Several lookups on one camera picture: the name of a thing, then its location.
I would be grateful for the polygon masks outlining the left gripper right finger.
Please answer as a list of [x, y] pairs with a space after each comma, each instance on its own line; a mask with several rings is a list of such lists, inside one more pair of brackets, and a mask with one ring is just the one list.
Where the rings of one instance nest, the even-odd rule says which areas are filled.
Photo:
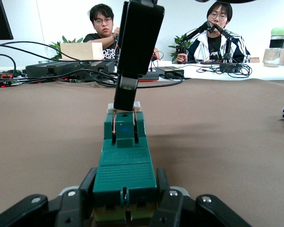
[[166, 170], [158, 168], [159, 206], [155, 227], [249, 227], [250, 224], [212, 194], [192, 199], [183, 188], [169, 184]]

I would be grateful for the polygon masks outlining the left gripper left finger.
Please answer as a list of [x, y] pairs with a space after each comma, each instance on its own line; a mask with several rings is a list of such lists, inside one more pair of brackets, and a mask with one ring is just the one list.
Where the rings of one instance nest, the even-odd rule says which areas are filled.
[[0, 214], [0, 227], [83, 227], [93, 210], [92, 190], [97, 168], [79, 186], [65, 188], [53, 200], [29, 195]]

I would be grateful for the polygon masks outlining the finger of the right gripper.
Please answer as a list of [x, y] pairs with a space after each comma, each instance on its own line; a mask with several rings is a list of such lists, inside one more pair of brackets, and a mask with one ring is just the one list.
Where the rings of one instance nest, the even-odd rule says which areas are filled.
[[139, 77], [148, 72], [165, 9], [156, 0], [124, 2], [114, 108], [132, 111]]

